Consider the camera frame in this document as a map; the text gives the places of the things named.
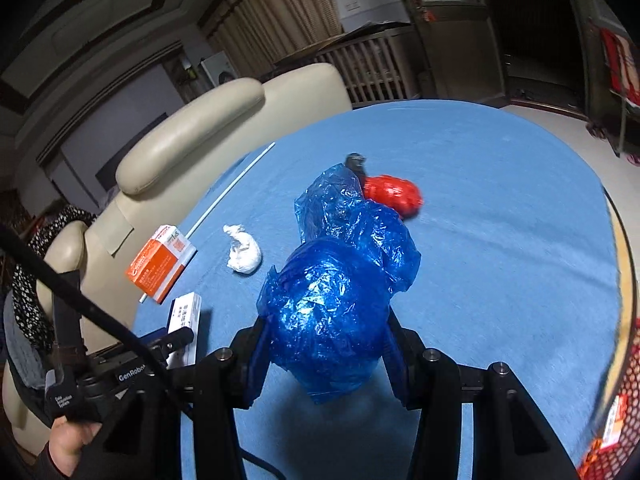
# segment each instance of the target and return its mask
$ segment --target red cloth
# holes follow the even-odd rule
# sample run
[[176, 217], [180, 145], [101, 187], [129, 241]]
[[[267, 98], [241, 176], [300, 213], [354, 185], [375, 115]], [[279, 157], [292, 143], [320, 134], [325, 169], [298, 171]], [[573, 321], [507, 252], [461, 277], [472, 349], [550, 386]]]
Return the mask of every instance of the red cloth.
[[364, 182], [364, 197], [390, 207], [400, 218], [415, 215], [424, 203], [413, 182], [389, 175], [368, 176]]
[[600, 29], [600, 35], [609, 61], [611, 88], [622, 95], [624, 86], [628, 101], [640, 105], [640, 84], [633, 54], [634, 46], [626, 38], [606, 28]]

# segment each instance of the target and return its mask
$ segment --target ceiling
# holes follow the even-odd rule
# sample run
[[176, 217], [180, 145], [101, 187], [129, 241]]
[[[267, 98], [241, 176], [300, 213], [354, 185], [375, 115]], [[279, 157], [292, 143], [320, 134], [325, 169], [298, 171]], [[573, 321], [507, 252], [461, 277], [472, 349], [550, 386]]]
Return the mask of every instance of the ceiling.
[[176, 9], [192, 14], [195, 23], [212, 1], [40, 0], [3, 45], [0, 137], [15, 136], [37, 99], [101, 45]]

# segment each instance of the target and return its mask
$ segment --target doorway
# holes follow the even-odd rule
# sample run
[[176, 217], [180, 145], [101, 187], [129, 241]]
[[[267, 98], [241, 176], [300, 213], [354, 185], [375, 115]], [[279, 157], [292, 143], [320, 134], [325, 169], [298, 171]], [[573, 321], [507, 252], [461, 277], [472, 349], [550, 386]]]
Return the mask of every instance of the doorway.
[[441, 99], [507, 104], [503, 63], [486, 0], [403, 0]]
[[570, 0], [487, 0], [508, 96], [584, 113], [582, 49]]

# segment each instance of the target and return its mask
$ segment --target red mesh bag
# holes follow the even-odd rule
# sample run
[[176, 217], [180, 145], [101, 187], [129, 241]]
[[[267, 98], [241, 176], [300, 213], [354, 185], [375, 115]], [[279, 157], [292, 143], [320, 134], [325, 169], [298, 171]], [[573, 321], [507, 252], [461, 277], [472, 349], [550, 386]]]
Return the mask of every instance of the red mesh bag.
[[363, 191], [365, 198], [390, 207], [400, 218], [415, 215], [424, 203], [413, 182], [389, 175], [366, 177]]

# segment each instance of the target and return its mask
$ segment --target human hand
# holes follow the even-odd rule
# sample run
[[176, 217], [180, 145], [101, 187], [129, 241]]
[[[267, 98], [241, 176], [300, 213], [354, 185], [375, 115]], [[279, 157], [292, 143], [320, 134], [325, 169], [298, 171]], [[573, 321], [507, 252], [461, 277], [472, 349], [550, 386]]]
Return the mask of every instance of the human hand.
[[65, 476], [71, 476], [80, 462], [82, 447], [100, 431], [99, 422], [69, 422], [66, 416], [53, 421], [49, 436], [49, 455]]

